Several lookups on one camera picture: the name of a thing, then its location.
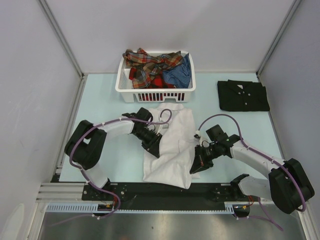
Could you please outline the white long sleeve shirt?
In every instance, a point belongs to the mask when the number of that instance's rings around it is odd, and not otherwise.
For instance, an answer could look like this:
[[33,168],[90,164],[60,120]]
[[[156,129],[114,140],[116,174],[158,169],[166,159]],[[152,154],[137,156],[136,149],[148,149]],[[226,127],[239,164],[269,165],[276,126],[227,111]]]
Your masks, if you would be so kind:
[[196,126],[192,109],[181,103],[161,103],[148,109],[156,122],[168,121],[169,128],[159,131],[159,158],[147,151],[143,156],[143,178],[147,183],[159,183],[189,189],[195,158]]

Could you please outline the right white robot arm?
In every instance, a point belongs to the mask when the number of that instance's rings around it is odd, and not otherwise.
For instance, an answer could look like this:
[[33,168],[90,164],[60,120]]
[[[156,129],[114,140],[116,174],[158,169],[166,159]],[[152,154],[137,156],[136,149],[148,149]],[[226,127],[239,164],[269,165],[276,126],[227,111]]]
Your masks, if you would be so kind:
[[194,137],[199,141],[190,169],[191,174],[213,167],[213,160],[227,156],[258,171],[264,178],[243,173],[230,182],[231,196],[242,201],[255,196],[273,201],[284,213],[302,211],[315,190],[301,163],[291,158],[283,160],[251,147],[238,134],[227,135],[219,125],[206,131],[209,140],[197,130]]

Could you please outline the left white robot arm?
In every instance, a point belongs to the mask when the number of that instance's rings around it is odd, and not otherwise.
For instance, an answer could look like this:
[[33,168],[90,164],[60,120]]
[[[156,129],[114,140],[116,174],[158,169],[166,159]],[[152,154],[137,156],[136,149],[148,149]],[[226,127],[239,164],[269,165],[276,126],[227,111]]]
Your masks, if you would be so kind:
[[121,135],[134,135],[144,150],[155,157],[160,156],[160,128],[167,124],[163,113],[154,121],[151,112],[140,108],[138,112],[124,113],[117,119],[94,125],[82,120],[64,147],[69,163],[80,171],[85,181],[93,187],[93,194],[100,200],[110,196],[110,180],[104,173],[101,155],[107,140]]

